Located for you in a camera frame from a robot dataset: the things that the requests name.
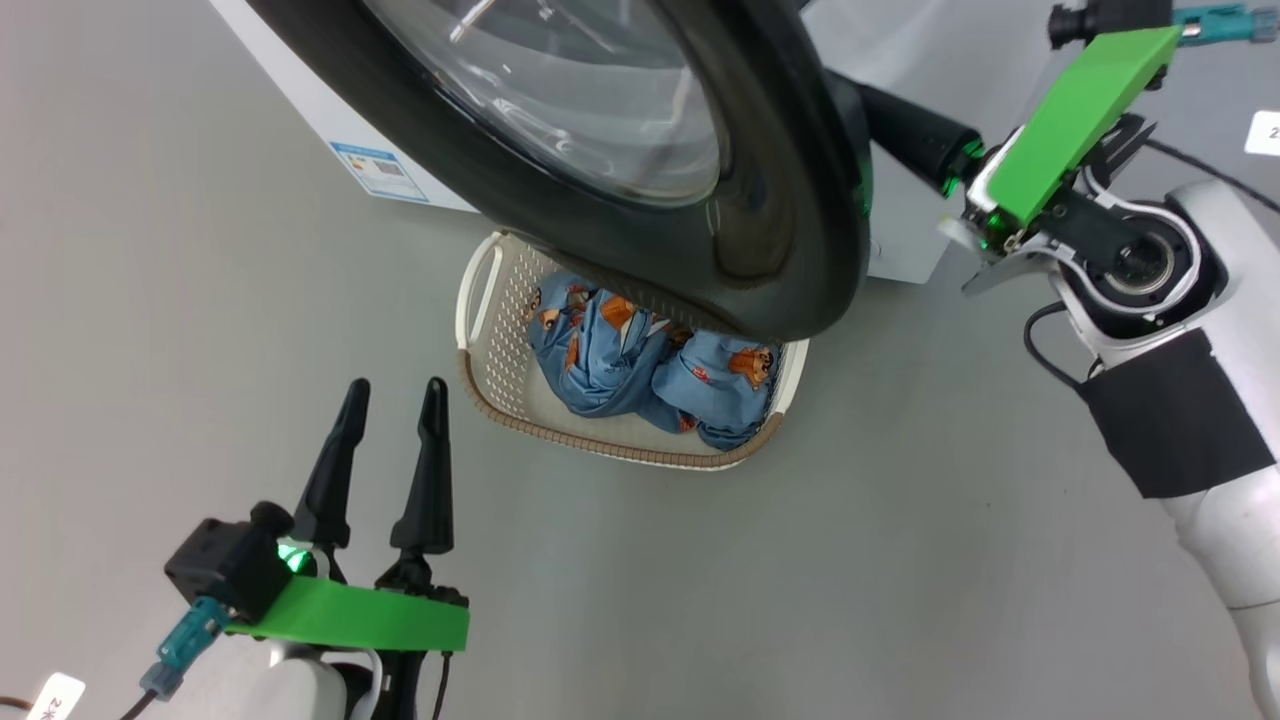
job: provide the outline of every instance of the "white plastic basket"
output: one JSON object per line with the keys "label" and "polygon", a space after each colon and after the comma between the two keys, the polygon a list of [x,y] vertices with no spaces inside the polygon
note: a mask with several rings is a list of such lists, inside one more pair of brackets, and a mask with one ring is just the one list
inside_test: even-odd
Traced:
{"label": "white plastic basket", "polygon": [[502,232],[489,236],[467,264],[456,316],[458,361],[467,395],[489,419],[596,455],[687,470],[731,468],[773,437],[800,384],[809,341],[782,347],[768,416],[755,437],[728,452],[707,446],[698,433],[667,433],[634,414],[588,419],[570,413],[534,361],[525,322],[534,288],[559,269]]}

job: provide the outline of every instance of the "white tag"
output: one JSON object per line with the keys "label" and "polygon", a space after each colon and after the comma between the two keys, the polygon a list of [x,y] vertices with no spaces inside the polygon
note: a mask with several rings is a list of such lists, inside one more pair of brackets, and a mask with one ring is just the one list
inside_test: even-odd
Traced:
{"label": "white tag", "polygon": [[1251,155],[1275,155],[1280,158],[1280,113],[1258,110],[1249,126],[1249,137],[1244,141],[1244,151]]}
{"label": "white tag", "polygon": [[404,169],[394,152],[343,142],[330,142],[329,146],[338,154],[338,158],[342,158],[347,169],[356,176],[356,179],[365,186],[365,191],[370,195],[428,202],[426,196],[422,195],[413,178],[408,177],[408,170]]}
{"label": "white tag", "polygon": [[35,705],[31,706],[27,720],[64,720],[72,714],[82,694],[84,694],[84,683],[70,675],[54,673],[45,683],[45,689],[40,691]]}

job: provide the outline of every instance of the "green plastic mount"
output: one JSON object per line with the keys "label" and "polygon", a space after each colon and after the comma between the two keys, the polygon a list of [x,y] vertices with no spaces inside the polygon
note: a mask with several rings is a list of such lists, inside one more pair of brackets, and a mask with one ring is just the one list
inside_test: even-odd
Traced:
{"label": "green plastic mount", "polygon": [[466,607],[294,575],[261,623],[227,632],[342,648],[461,652],[470,624]]}
{"label": "green plastic mount", "polygon": [[987,192],[1027,227],[1178,47],[1181,28],[1097,36],[1050,88]]}

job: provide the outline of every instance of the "cartoon print fabric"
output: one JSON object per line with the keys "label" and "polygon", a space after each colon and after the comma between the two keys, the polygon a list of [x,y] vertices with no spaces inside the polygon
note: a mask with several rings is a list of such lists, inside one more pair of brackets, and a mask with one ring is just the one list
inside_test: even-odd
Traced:
{"label": "cartoon print fabric", "polygon": [[778,347],[690,332],[568,273],[543,281],[525,319],[543,375],[576,415],[636,413],[727,451],[768,410]]}

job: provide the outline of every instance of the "blue connector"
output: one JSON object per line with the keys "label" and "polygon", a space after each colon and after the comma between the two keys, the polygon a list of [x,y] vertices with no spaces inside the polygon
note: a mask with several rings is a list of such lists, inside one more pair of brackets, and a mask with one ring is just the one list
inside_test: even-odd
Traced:
{"label": "blue connector", "polygon": [[196,598],[191,610],[156,648],[160,661],[147,670],[138,684],[143,691],[155,693],[156,700],[168,702],[182,687],[182,678],[191,665],[214,644],[230,623],[230,614],[216,600]]}
{"label": "blue connector", "polygon": [[1175,9],[1174,24],[1183,28],[1183,38],[1178,41],[1183,47],[1234,40],[1274,42],[1280,12],[1270,6],[1251,13],[1244,4],[1199,5]]}

